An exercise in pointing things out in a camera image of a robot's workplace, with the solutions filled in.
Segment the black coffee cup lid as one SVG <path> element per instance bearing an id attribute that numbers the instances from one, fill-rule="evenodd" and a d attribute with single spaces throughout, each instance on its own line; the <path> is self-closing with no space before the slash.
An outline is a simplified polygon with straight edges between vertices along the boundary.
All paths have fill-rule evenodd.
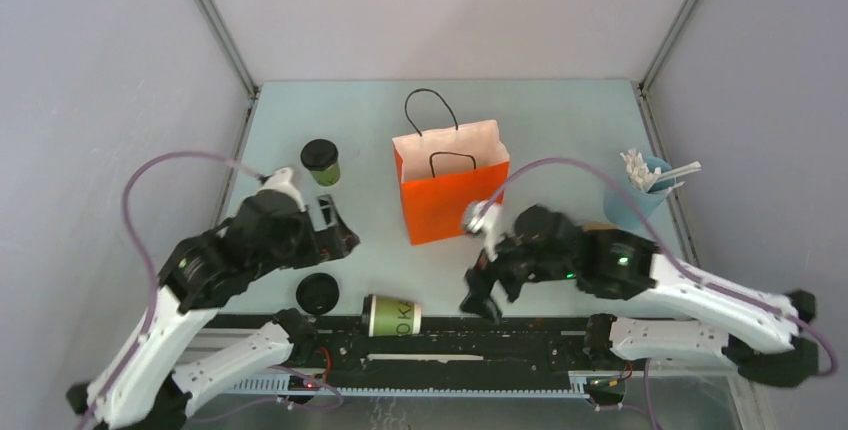
<path id="1" fill-rule="evenodd" d="M 309 171 L 324 171 L 338 163 L 337 146 L 327 139 L 313 139 L 300 152 L 301 164 Z"/>

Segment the orange paper bag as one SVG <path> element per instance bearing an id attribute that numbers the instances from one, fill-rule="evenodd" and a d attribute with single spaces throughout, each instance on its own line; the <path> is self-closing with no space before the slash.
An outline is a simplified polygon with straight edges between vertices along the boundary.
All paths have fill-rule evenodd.
<path id="1" fill-rule="evenodd" d="M 511 157 L 495 120 L 460 124 L 453 109 L 438 92 L 418 88 L 404 101 L 404 116 L 412 97 L 431 93 L 452 119 L 446 128 L 420 130 L 392 139 L 400 203 L 413 246 L 463 234 L 466 208 L 487 200 L 509 174 Z"/>

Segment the brown pulp cup carrier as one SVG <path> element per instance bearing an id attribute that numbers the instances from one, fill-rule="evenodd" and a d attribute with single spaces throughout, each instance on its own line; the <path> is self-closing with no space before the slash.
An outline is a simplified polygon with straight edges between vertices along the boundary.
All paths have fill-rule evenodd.
<path id="1" fill-rule="evenodd" d="M 615 230 L 617 226 L 607 222 L 588 221 L 581 224 L 581 229 L 584 231 L 606 231 Z"/>

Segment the green paper coffee cup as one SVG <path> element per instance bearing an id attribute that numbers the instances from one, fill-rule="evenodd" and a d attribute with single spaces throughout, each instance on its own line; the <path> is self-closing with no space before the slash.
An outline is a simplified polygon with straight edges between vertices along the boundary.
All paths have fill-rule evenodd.
<path id="1" fill-rule="evenodd" d="M 309 173 L 315 182 L 323 187 L 333 186 L 341 178 L 341 168 L 338 162 L 334 162 L 324 168 L 310 169 Z"/>

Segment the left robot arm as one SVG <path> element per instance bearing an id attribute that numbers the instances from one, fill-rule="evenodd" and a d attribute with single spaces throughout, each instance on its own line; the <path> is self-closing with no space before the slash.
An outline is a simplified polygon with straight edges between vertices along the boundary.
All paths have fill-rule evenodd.
<path id="1" fill-rule="evenodd" d="M 196 334 L 228 301 L 278 269 L 314 267 L 347 257 L 359 237 L 328 195 L 326 224 L 315 229 L 306 205 L 276 190 L 244 199 L 218 226 L 180 241 L 157 276 L 155 304 L 97 378 L 72 385 L 66 399 L 97 429 L 179 429 L 209 400 L 266 368 L 304 366 L 317 332 L 294 308 L 273 314 L 250 336 L 181 365 Z"/>

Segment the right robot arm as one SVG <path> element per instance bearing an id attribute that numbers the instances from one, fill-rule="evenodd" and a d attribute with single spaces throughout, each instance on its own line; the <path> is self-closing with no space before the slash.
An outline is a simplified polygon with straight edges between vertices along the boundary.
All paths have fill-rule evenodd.
<path id="1" fill-rule="evenodd" d="M 609 225 L 576 224 L 541 205 L 524 210 L 507 233 L 499 214 L 498 205 L 482 201 L 463 216 L 463 230 L 483 240 L 465 275 L 463 313 L 497 323 L 495 286 L 515 301 L 527 284 L 572 281 L 604 301 L 674 312 L 671 319 L 647 320 L 592 315 L 581 352 L 593 367 L 617 359 L 703 362 L 776 388 L 795 388 L 819 370 L 818 345 L 802 334 L 816 314 L 809 292 L 758 292 L 669 256 L 651 240 Z"/>

